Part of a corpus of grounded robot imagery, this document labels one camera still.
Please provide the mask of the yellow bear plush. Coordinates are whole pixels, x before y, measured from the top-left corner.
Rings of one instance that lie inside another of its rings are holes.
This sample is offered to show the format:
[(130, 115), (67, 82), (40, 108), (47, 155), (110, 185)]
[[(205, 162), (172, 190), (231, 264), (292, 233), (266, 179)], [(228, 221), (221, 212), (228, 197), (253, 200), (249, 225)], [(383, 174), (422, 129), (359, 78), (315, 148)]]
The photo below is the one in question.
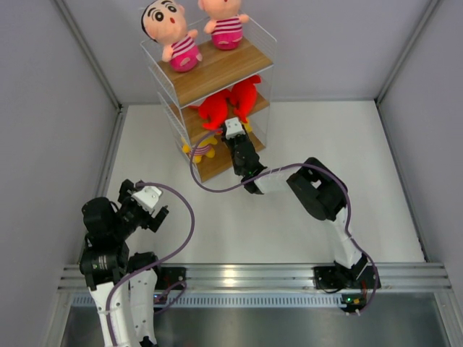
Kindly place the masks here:
[(244, 127), (245, 131), (247, 133), (251, 133), (252, 132), (252, 126), (250, 125), (249, 122), (241, 122), (242, 126)]
[[(182, 152), (190, 157), (192, 147), (190, 147), (187, 144), (187, 141), (185, 138), (182, 137), (181, 140), (182, 140)], [(218, 140), (214, 136), (208, 137), (202, 142), (200, 142), (196, 151), (194, 152), (193, 160), (192, 160), (193, 163), (200, 163), (203, 157), (214, 158), (214, 156), (216, 155), (214, 146), (217, 144), (218, 144)]]

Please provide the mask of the red shark plush toy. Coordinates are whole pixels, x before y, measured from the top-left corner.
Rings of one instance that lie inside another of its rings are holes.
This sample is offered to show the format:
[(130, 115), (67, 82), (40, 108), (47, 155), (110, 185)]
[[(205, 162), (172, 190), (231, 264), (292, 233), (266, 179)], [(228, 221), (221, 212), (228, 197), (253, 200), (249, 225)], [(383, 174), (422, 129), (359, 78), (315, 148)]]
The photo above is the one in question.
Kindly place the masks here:
[(202, 127), (207, 130), (219, 129), (228, 116), (228, 101), (234, 105), (236, 101), (229, 89), (223, 89), (208, 96), (199, 106), (191, 105), (188, 108), (198, 111), (202, 120), (207, 120)]

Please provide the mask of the pink bald baby doll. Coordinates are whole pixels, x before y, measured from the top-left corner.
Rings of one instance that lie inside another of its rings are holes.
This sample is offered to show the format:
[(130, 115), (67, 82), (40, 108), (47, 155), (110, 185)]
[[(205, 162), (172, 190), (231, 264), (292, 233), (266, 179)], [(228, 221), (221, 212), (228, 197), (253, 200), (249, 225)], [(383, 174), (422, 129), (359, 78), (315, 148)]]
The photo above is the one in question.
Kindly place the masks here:
[(198, 7), (209, 20), (204, 32), (211, 36), (213, 45), (222, 51), (236, 49), (243, 39), (243, 24), (250, 18), (240, 14), (241, 0), (199, 0)]

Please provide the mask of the pink black-haired boy doll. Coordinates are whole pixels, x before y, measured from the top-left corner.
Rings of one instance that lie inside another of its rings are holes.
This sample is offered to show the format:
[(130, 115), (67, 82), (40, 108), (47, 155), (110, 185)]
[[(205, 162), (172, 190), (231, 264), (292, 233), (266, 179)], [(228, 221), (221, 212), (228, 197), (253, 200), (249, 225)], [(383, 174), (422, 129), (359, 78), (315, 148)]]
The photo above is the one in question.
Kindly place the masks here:
[(189, 30), (184, 7), (175, 1), (154, 1), (141, 16), (143, 32), (162, 46), (161, 60), (175, 72), (188, 72), (203, 56), (195, 43), (197, 30)]

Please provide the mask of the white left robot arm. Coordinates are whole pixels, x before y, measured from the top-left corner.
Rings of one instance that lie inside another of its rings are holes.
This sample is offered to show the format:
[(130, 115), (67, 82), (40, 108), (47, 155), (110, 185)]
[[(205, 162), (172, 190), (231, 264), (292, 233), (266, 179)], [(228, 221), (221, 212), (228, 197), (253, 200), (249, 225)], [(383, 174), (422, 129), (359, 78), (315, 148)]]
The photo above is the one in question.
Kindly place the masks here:
[(87, 229), (80, 272), (98, 311), (105, 346), (157, 346), (153, 292), (163, 270), (153, 252), (129, 253), (126, 240), (137, 228), (157, 231), (169, 211), (155, 207), (157, 187), (139, 188), (126, 179), (116, 202), (96, 197), (82, 206)]

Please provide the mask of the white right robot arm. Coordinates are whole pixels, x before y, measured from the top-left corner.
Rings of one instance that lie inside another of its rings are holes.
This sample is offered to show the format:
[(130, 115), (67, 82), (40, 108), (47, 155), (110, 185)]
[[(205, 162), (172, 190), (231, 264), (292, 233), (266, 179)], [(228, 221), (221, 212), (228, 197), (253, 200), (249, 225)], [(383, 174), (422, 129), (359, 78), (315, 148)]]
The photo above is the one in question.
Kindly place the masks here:
[(316, 158), (308, 158), (287, 179), (279, 176), (278, 169), (266, 173), (245, 132), (223, 134), (221, 140), (230, 151), (234, 173), (242, 178), (241, 183), (249, 193), (292, 192), (311, 217), (326, 224), (334, 263), (313, 268), (317, 289), (334, 294), (348, 288), (366, 292), (381, 287), (376, 266), (347, 229), (350, 202), (344, 182)]

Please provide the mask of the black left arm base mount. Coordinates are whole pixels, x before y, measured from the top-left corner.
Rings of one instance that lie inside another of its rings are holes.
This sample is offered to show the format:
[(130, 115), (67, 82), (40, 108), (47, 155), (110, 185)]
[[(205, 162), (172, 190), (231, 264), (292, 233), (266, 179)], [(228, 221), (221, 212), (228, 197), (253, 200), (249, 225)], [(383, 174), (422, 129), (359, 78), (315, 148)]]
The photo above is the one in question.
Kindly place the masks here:
[(156, 291), (164, 291), (175, 283), (181, 282), (186, 278), (187, 269), (185, 267), (167, 266), (156, 267), (157, 282)]

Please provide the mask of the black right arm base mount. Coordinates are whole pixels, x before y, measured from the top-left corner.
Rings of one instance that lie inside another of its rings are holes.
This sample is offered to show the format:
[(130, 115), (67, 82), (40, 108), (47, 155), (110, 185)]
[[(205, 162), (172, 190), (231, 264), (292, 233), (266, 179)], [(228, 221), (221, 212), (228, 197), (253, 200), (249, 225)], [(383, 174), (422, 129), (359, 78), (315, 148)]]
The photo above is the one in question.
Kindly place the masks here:
[(313, 268), (315, 287), (317, 289), (332, 292), (340, 290), (373, 289), (375, 282), (381, 287), (381, 281), (373, 271), (372, 266), (367, 266), (360, 275), (344, 267), (316, 266)]

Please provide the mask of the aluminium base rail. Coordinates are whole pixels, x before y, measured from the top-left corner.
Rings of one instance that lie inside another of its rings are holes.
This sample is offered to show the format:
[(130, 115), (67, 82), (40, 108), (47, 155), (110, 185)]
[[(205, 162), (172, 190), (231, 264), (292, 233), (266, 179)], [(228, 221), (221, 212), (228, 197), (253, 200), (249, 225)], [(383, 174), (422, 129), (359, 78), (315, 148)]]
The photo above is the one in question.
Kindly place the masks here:
[[(315, 288), (314, 264), (185, 265), (191, 291), (283, 290)], [(381, 288), (395, 292), (447, 291), (451, 282), (439, 263), (379, 263)]]

